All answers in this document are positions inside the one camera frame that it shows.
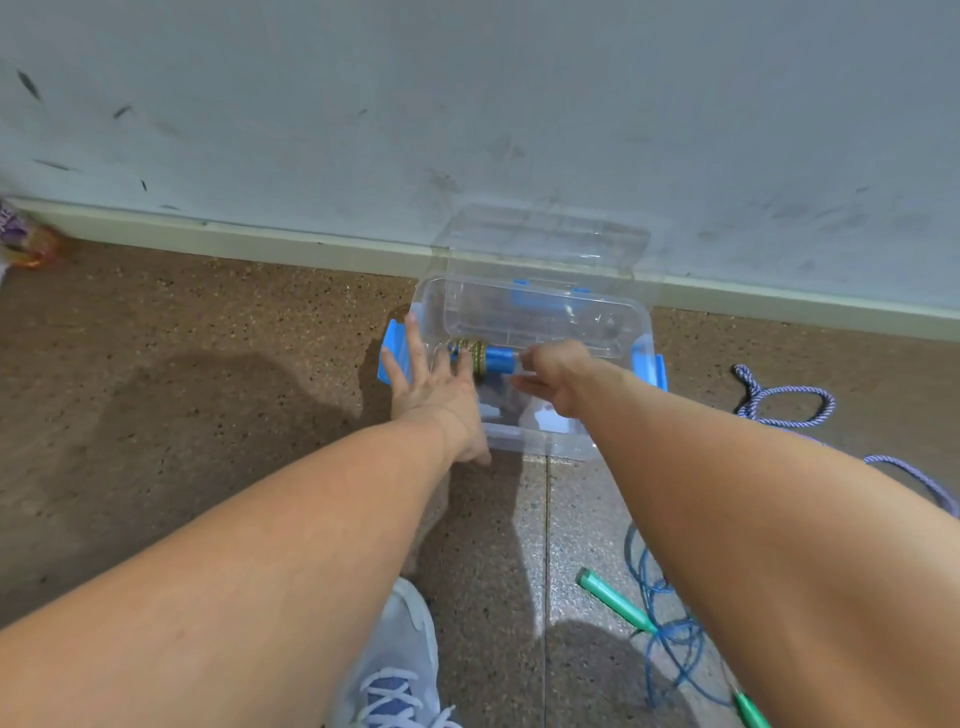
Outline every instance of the right arm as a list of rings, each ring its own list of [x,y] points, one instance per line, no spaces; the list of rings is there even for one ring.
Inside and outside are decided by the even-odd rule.
[[[576,342],[515,377],[589,430],[677,593],[774,725],[960,720],[960,524],[861,461]]]

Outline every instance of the gray sneaker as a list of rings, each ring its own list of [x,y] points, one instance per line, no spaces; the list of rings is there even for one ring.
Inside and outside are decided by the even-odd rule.
[[[426,602],[398,579],[360,657],[334,697],[326,728],[460,728],[440,709],[437,633]]]

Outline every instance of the speckled brown floor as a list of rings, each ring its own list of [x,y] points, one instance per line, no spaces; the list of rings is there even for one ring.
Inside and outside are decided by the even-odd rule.
[[[413,285],[91,243],[12,272],[0,288],[0,624],[384,419],[379,338]],[[957,483],[960,347],[668,310],[655,332],[673,391],[729,409],[737,361],[767,385],[827,387],[840,406],[819,438]],[[443,697],[465,725],[735,724],[686,694],[649,713],[628,633],[572,587],[581,566],[632,586],[629,516],[602,466],[502,453],[489,472],[456,469],[436,505],[414,579],[437,622]]]

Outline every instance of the clear plastic storage box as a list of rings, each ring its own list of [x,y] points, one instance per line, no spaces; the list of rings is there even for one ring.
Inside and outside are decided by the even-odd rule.
[[[649,300],[655,280],[635,276],[650,243],[650,233],[638,228],[469,207],[438,238],[436,248],[448,253],[438,255],[435,275],[418,284],[411,310],[431,355],[451,339],[482,339],[522,351],[571,338],[594,356],[665,389],[650,315],[638,300]],[[403,325],[391,323],[384,346],[406,371]],[[382,365],[380,378],[389,381]],[[492,448],[573,460],[599,456],[580,422],[521,394],[507,376],[487,373],[477,391]]]

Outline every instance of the baseboard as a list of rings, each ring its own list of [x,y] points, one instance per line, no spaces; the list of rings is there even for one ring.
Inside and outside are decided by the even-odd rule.
[[[146,212],[14,200],[72,237],[178,253],[422,278],[440,252],[381,240],[251,228]],[[960,310],[667,276],[658,304],[824,328],[960,341]]]

